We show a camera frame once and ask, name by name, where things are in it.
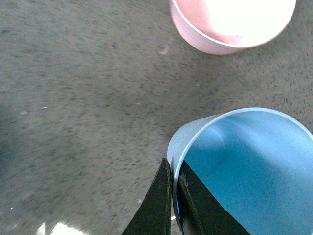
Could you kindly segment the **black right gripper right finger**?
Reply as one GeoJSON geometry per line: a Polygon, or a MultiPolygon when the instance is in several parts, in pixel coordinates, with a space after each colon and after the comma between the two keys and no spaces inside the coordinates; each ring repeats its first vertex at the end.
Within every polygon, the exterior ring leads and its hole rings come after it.
{"type": "Polygon", "coordinates": [[[177,184],[177,209],[184,235],[247,235],[190,166],[183,162],[177,184]]]}

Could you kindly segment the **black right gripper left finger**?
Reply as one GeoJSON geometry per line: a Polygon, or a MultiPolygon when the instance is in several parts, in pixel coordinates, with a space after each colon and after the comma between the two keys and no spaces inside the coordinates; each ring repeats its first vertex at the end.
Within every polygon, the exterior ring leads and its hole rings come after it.
{"type": "Polygon", "coordinates": [[[163,158],[145,198],[122,234],[169,235],[171,233],[172,175],[163,158]]]}

